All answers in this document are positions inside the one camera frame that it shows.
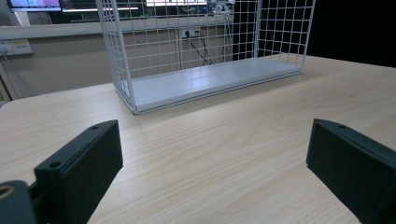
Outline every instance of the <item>wall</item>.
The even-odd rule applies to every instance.
[[[10,101],[7,93],[6,85],[4,85],[3,79],[0,78],[0,101]]]
[[[204,35],[217,34],[219,36],[218,39],[207,39],[206,46],[209,48],[213,63],[222,62],[221,49],[224,39],[221,36],[223,27],[218,26],[218,30],[215,30],[214,27],[206,27],[203,29],[203,33]],[[33,54],[8,56],[23,81],[4,59],[0,60],[11,82],[11,88],[14,89],[18,98],[112,82],[102,34],[30,38],[29,42]],[[158,43],[148,45],[146,44],[148,42]],[[197,40],[192,42],[197,46],[200,45]],[[184,56],[181,58],[184,58],[183,62],[190,60],[192,63],[183,63],[180,66],[177,29],[125,34],[125,43],[129,46],[127,48],[129,55],[135,53],[135,56],[140,57],[139,66],[146,67],[138,73],[138,76],[156,75],[175,71],[181,67],[187,68],[203,64],[203,60],[196,50],[191,48],[189,42],[182,41]],[[133,43],[137,43],[137,47],[131,46]],[[158,55],[151,57],[150,60],[144,57],[152,54]],[[136,68],[136,60],[130,60],[130,66],[131,70]]]
[[[317,1],[308,54],[396,67],[392,1]]]

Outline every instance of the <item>wooden table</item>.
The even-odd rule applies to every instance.
[[[358,223],[306,168],[314,118],[396,148],[396,69],[308,57],[302,75],[134,116],[111,84],[0,109],[0,182],[120,121],[124,167],[92,223]]]

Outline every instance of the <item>screw hole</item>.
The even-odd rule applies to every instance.
[[[10,195],[14,191],[14,187],[12,186],[3,186],[0,187],[0,199],[6,198],[8,195]]]
[[[56,162],[51,163],[51,164],[49,165],[49,167],[50,167],[50,168],[56,168],[56,167],[58,167],[58,166],[60,166],[60,165],[61,165],[61,163],[60,163],[59,161],[56,161]]]

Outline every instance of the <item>wire mesh panel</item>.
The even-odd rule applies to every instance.
[[[96,0],[134,113],[301,73],[315,0]]]

